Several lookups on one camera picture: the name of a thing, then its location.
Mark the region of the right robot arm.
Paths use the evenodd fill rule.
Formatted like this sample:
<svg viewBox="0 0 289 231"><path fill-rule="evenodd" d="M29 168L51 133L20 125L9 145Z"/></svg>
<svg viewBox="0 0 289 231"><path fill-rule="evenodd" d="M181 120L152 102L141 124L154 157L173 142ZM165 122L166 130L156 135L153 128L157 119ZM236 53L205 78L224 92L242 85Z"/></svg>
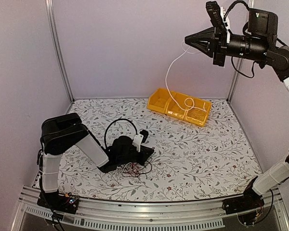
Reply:
<svg viewBox="0 0 289 231"><path fill-rule="evenodd" d="M230 29L229 13L237 4L244 4L248 11L248 21L242 28L243 35L234 34ZM216 1L206 2L206 11L212 27L186 36L185 44L198 49L213 59L213 65L224 66L226 56L252 60L253 76L249 77L238 70L240 75L253 78L254 64L261 69L272 67L280 82L289 91L289 46L277 37L278 16L269 11L249 7L243 0L234 1L227 10ZM288 155L269 170L253 178L245 188L239 205L244 210L251 209L272 187L289 178Z"/></svg>

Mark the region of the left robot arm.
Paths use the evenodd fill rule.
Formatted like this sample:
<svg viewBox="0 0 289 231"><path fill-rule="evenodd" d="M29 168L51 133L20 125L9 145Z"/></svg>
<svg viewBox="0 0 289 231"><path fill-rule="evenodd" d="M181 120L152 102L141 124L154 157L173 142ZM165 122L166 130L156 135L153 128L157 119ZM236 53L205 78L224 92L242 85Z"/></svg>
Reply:
<svg viewBox="0 0 289 231"><path fill-rule="evenodd" d="M52 209L62 205L58 192L58 175L63 154L72 146L78 147L103 173L114 171L128 163L145 165L154 153L143 146L148 131L136 132L133 138L119 136L112 145L101 145L93 133L82 123L77 113L45 120L41 125L41 151L38 155L40 189L44 202Z"/></svg>

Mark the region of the yellow three-compartment bin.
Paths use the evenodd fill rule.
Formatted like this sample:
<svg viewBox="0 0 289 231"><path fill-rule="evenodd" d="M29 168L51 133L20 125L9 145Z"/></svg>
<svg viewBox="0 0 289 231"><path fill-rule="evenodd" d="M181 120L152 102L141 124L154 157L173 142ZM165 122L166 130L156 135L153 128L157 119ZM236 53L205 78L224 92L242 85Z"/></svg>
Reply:
<svg viewBox="0 0 289 231"><path fill-rule="evenodd" d="M147 108L203 127L209 117L211 102L159 88L149 97Z"/></svg>

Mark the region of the floral table mat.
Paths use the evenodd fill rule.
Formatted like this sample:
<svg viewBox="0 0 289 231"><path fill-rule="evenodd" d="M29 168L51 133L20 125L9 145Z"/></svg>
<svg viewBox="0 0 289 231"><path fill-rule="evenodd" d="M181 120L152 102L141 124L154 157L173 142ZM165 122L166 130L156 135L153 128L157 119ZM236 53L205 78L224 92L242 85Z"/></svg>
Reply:
<svg viewBox="0 0 289 231"><path fill-rule="evenodd" d="M208 105L199 127L145 99L76 101L42 124L42 189L141 202L242 193L260 167L228 103Z"/></svg>

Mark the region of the right aluminium frame post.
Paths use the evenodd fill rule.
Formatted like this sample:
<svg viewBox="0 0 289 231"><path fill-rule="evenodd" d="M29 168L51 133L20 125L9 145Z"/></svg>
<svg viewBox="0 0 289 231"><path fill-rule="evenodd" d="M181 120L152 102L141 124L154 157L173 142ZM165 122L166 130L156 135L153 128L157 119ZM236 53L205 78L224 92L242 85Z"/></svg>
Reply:
<svg viewBox="0 0 289 231"><path fill-rule="evenodd" d="M248 6L250 8L253 8L254 5L255 5L255 0L248 0ZM243 59L238 58L237 61L235 62L236 69L240 71L242 65L243 65ZM228 97L227 97L227 101L229 104L231 104L233 101L239 76L240 76L240 74L235 70L234 75L233 75L233 79L232 79L232 83L231 83L231 87L230 87L230 91L229 91Z"/></svg>

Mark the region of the aluminium frame post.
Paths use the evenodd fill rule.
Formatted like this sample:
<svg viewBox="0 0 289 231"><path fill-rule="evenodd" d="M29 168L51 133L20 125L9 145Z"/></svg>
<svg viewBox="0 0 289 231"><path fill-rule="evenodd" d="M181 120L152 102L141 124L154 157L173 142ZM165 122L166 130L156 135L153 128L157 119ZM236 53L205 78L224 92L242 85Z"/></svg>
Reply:
<svg viewBox="0 0 289 231"><path fill-rule="evenodd" d="M74 95L72 93L72 88L70 85L70 81L67 76L66 72L66 67L61 51L61 46L60 46L60 41L59 41L59 36L57 32L57 27L56 27L56 21L55 21L55 14L54 14L54 7L53 7L53 1L52 0L45 0L45 5L46 5L46 12L48 16L48 22L49 22L49 27L50 27L50 33L51 37L53 40L53 47L54 47L54 52L56 55L59 71L61 74L61 78L64 84L64 88L66 90L67 96L69 98L69 101L73 103L75 101Z"/></svg>
<svg viewBox="0 0 289 231"><path fill-rule="evenodd" d="M255 0L248 0L248 6L250 8L253 8L254 5L255 5ZM243 65L243 59L238 58L237 61L235 62L236 69L240 71L242 65ZM233 101L239 76L240 76L240 74L235 70L234 75L233 75L233 79L232 79L232 83L231 83L231 87L230 87L230 91L229 91L228 97L227 97L227 101L229 104L231 104Z"/></svg>

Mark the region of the aluminium front rail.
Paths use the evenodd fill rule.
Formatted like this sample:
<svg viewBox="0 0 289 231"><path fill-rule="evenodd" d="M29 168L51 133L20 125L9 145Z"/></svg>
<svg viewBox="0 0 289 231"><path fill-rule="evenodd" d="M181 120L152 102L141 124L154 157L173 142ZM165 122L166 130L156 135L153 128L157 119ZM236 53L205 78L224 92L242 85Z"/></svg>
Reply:
<svg viewBox="0 0 289 231"><path fill-rule="evenodd" d="M59 220L52 219L51 210L38 206L38 198L38 189L22 188L13 231L289 231L289 217L278 189L264 195L260 221L255 225L240 222L255 209L227 214L222 198L137 203L82 197L76 213L59 213Z"/></svg>

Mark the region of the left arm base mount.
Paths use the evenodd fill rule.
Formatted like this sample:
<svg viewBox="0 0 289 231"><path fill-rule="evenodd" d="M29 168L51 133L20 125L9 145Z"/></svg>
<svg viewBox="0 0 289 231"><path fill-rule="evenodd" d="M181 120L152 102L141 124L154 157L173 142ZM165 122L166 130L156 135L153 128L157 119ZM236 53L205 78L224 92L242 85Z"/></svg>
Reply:
<svg viewBox="0 0 289 231"><path fill-rule="evenodd" d="M72 193L60 194L59 191L46 193L41 191L37 205L50 210L76 214L79 205L79 195Z"/></svg>

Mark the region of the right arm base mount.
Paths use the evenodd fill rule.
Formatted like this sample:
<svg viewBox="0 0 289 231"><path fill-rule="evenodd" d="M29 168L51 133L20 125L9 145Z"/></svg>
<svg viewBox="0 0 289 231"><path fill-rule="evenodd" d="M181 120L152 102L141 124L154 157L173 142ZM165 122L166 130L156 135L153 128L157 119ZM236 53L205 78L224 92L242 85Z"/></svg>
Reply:
<svg viewBox="0 0 289 231"><path fill-rule="evenodd" d="M263 212L264 200L248 186L242 196L223 200L222 209L227 215L253 210L238 216L241 224L250 226L254 225Z"/></svg>

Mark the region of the left aluminium frame post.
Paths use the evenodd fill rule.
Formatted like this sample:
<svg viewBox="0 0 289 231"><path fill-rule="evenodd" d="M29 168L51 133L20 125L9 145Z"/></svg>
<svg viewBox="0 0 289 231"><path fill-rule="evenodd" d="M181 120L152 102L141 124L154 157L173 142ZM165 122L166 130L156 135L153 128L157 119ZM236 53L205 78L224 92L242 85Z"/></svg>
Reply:
<svg viewBox="0 0 289 231"><path fill-rule="evenodd" d="M72 93L72 88L70 85L70 81L67 76L66 72L66 67L61 51L61 46L60 46L60 41L59 41L59 36L57 32L57 27L56 27L56 21L55 21L55 14L54 14L54 7L53 7L53 1L52 0L45 0L45 5L46 5L46 12L48 16L48 22L49 22L49 27L50 27L50 33L51 37L53 40L53 47L54 47L54 52L56 55L59 71L61 74L61 78L64 84L64 88L66 90L67 96L69 98L69 101L73 103L75 101L74 95Z"/></svg>

